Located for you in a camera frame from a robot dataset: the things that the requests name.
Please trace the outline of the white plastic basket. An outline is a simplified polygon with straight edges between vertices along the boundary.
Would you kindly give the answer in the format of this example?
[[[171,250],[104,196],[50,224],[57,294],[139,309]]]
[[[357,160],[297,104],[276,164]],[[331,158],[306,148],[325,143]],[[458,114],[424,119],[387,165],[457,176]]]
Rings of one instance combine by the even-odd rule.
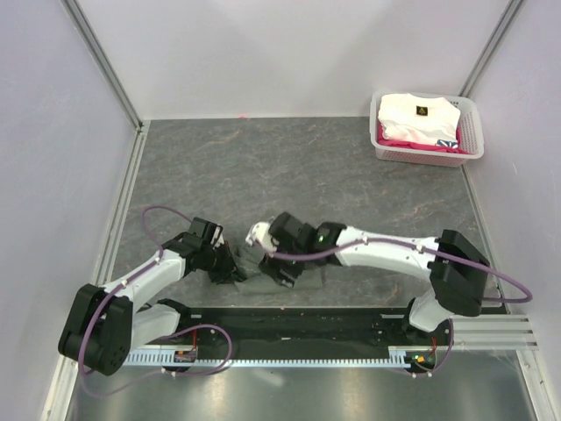
[[[472,100],[461,96],[409,93],[414,96],[422,96],[427,98],[441,96],[447,99],[460,110],[461,115],[458,123],[457,139],[459,142],[459,147],[467,151],[468,154],[426,152],[380,145],[377,142],[377,125],[379,124],[378,110],[380,107],[380,99],[386,94],[394,93],[396,92],[376,92],[372,96],[369,116],[369,130],[371,136],[371,144],[373,145],[377,158],[383,161],[399,161],[405,163],[456,168],[467,163],[468,161],[477,160],[478,158],[483,156],[484,136],[479,118],[479,112]]]

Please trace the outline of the grey cloth napkin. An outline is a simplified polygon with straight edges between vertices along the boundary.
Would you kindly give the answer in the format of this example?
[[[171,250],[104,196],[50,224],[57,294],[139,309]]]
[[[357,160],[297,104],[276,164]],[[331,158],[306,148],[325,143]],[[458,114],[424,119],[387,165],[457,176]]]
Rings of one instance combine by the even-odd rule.
[[[235,246],[233,248],[233,259],[243,281],[234,282],[238,292],[243,295],[271,295],[300,290],[322,289],[325,283],[325,270],[316,268],[305,270],[295,281],[293,287],[286,287],[275,282],[270,276],[263,274],[258,265],[264,254],[257,247],[248,245]]]

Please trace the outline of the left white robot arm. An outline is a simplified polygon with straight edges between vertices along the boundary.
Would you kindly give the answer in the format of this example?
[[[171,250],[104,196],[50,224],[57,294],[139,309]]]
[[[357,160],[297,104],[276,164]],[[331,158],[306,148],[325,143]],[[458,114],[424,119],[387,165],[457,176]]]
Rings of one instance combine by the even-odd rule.
[[[156,339],[185,344],[192,335],[190,308],[173,299],[151,303],[167,286],[203,271],[217,283],[241,274],[224,228],[194,218],[188,229],[159,244],[156,253],[127,275],[102,287],[78,289],[58,342],[58,352],[102,375],[115,374],[130,351]]]

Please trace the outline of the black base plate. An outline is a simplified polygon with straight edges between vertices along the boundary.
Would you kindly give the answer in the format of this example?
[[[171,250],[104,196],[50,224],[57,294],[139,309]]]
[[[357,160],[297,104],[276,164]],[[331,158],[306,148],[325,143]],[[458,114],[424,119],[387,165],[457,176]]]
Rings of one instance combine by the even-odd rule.
[[[232,339],[232,356],[381,356],[390,346],[425,350],[449,345],[448,321],[427,333],[408,326],[405,312],[367,307],[192,308],[179,328],[211,324],[225,329]]]

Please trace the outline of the white folded shirt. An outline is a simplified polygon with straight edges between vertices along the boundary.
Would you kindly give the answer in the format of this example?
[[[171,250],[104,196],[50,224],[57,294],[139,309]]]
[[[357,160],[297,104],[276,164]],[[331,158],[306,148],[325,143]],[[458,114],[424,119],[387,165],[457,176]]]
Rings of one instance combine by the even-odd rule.
[[[385,140],[457,149],[460,115],[444,97],[394,93],[381,97],[378,122]]]

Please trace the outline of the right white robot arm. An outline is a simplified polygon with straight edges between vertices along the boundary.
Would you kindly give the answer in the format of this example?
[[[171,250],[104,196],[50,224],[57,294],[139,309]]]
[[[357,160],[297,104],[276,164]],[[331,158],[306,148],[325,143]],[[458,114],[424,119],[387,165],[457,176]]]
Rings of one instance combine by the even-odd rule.
[[[475,318],[482,311],[489,261],[460,232],[396,237],[336,222],[313,226],[283,212],[256,223],[245,241],[263,250],[260,270],[289,288],[304,271],[328,265],[379,268],[427,282],[429,289],[412,299],[401,323],[411,345],[423,344],[453,316]]]

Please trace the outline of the pink folded cloth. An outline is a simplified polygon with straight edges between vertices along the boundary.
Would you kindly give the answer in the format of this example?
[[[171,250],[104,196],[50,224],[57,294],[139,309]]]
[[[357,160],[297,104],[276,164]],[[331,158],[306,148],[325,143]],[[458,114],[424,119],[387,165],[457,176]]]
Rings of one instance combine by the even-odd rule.
[[[446,146],[442,141],[439,141],[436,145],[432,146],[432,145],[424,145],[424,144],[410,142],[410,141],[386,139],[384,137],[383,127],[381,124],[377,125],[377,142],[383,146],[399,147],[399,148],[420,150],[426,152],[468,154],[467,151],[461,149],[460,147],[449,147]]]

